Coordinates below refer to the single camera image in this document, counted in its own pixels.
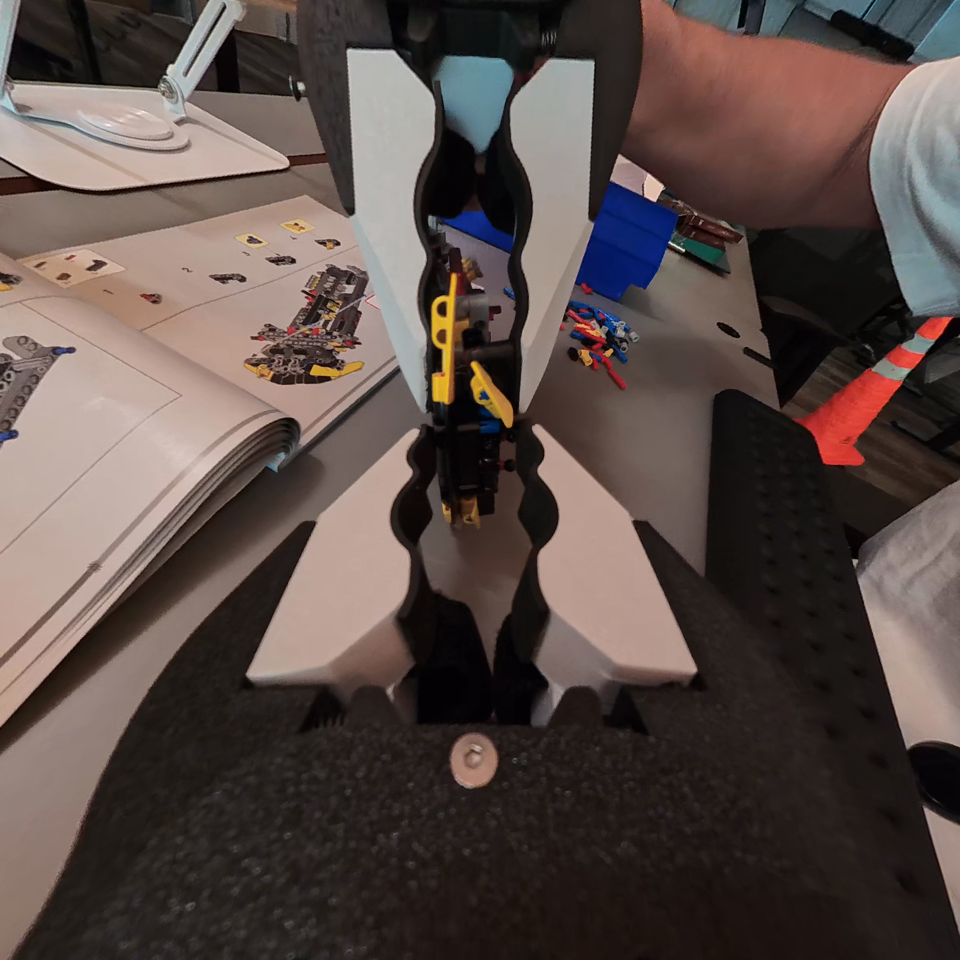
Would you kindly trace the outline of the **black mesh chair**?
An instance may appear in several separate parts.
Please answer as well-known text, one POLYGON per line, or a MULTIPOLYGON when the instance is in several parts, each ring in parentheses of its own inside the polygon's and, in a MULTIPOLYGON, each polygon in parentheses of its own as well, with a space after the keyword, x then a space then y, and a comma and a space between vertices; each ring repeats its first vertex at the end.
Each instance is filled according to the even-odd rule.
POLYGON ((763 229, 749 252, 780 406, 836 348, 872 364, 919 325, 880 231, 763 229))

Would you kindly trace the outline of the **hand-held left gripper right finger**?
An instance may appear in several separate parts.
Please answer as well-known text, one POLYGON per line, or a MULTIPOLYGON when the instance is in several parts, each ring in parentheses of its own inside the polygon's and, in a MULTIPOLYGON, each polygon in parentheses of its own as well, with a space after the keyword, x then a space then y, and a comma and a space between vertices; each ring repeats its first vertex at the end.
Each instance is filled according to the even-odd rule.
POLYGON ((629 510, 546 427, 515 439, 497 724, 547 726, 569 693, 611 715, 626 691, 688 689, 698 667, 629 510))

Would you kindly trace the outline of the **brown wooden model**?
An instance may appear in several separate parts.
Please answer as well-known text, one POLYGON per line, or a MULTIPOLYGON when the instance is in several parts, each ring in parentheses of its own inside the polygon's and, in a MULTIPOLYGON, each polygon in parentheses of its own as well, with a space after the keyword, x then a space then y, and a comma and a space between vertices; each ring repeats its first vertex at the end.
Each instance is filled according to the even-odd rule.
POLYGON ((719 266, 727 249, 741 243, 745 234, 724 221, 684 210, 678 213, 673 243, 712 266, 719 266))

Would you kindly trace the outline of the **partly built lego chassis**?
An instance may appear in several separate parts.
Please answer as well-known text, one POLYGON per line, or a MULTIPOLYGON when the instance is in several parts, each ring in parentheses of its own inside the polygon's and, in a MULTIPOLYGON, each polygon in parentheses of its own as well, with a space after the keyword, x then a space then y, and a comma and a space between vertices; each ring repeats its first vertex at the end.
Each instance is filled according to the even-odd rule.
POLYGON ((476 284, 482 272, 474 258, 432 225, 427 239, 426 400, 440 505, 450 526, 478 527, 496 509, 500 474, 516 468, 501 444, 515 439, 519 361, 511 340, 492 333, 500 307, 476 284))

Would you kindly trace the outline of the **lego instruction booklet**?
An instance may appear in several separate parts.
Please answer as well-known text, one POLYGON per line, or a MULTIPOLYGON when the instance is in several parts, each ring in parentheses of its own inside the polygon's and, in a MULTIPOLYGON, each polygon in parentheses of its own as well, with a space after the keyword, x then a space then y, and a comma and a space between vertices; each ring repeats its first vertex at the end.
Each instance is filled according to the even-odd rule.
POLYGON ((138 581, 398 367, 306 196, 2 255, 1 720, 138 581))

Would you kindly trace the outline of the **black round object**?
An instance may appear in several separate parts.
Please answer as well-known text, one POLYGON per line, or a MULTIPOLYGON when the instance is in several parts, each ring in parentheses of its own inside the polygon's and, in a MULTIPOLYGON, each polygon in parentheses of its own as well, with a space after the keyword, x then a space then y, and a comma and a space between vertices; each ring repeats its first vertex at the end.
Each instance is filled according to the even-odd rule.
POLYGON ((959 825, 959 747, 923 741, 907 749, 922 805, 959 825))

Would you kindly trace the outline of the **pile of lego pins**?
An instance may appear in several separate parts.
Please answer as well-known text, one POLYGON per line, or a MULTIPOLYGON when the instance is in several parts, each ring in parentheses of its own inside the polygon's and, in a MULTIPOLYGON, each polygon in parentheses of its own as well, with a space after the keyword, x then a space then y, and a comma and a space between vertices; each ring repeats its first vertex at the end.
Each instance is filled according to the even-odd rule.
POLYGON ((604 371, 618 390, 627 389, 617 364, 628 363, 630 349, 640 342, 637 330, 617 315, 578 299, 568 301, 561 327, 572 341, 566 350, 568 359, 586 369, 604 371))

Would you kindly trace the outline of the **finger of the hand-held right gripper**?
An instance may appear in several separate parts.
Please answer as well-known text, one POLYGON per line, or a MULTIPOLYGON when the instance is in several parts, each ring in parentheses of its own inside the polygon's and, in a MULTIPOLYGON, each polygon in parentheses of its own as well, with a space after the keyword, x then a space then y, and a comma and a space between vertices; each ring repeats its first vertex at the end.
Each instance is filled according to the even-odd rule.
POLYGON ((516 295, 517 410, 530 406, 558 336, 589 242, 594 61, 554 57, 515 93, 507 112, 518 165, 518 223, 510 255, 516 295))
POLYGON ((427 249, 415 210, 435 145, 434 94, 394 50, 346 51, 358 240, 395 357, 416 406, 427 410, 421 282, 427 249))

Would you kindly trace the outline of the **black dimpled cloth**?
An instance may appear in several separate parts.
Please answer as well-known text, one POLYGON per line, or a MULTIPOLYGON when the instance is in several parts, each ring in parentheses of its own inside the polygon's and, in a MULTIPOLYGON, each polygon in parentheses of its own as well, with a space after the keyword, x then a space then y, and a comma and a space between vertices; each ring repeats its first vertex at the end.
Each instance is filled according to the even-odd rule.
POLYGON ((817 444, 738 390, 713 401, 705 574, 764 633, 830 744, 876 843, 879 879, 918 945, 958 958, 958 930, 817 444))

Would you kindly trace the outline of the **blue plastic bin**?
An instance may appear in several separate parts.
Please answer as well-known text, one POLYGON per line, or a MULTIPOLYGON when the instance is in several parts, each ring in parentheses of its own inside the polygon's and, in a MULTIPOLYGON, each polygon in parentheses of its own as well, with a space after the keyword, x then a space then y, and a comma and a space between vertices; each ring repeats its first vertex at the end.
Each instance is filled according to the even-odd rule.
POLYGON ((645 288, 660 269, 678 216, 631 190, 610 184, 592 222, 574 284, 619 301, 630 286, 645 288))

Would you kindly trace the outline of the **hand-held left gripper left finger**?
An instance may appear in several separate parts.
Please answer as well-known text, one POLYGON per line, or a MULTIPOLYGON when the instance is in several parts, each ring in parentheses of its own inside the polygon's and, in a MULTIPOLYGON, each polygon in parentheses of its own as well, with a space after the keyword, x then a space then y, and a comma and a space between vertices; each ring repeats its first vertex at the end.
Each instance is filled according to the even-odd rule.
POLYGON ((438 595, 421 539, 433 430, 410 430, 318 517, 246 669, 257 687, 326 687, 342 704, 429 662, 438 595))

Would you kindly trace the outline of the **person's right forearm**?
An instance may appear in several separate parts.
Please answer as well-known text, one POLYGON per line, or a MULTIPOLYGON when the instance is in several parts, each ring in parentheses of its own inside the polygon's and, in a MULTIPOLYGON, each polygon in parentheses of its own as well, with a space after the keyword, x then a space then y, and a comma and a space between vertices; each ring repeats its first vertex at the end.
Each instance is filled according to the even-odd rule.
POLYGON ((869 158, 912 67, 744 37, 643 1, 620 154, 696 210, 756 229, 877 230, 869 158))

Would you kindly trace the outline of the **orange traffic cone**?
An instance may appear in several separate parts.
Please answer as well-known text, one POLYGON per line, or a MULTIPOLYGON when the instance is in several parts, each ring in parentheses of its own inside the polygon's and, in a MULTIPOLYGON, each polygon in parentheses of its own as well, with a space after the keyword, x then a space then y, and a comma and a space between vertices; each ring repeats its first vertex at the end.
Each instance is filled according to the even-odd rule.
POLYGON ((853 467, 865 459, 856 443, 921 363, 952 318, 928 318, 897 345, 810 414, 796 420, 814 438, 826 466, 853 467))

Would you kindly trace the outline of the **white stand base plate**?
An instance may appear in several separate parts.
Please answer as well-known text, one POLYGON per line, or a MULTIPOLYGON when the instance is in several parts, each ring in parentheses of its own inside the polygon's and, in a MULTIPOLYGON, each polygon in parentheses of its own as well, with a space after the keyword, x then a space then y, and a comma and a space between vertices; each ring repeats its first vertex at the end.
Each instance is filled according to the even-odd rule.
POLYGON ((62 188, 108 192, 282 171, 288 158, 189 98, 242 2, 207 2, 156 89, 15 83, 7 77, 20 2, 1 3, 2 161, 62 188))

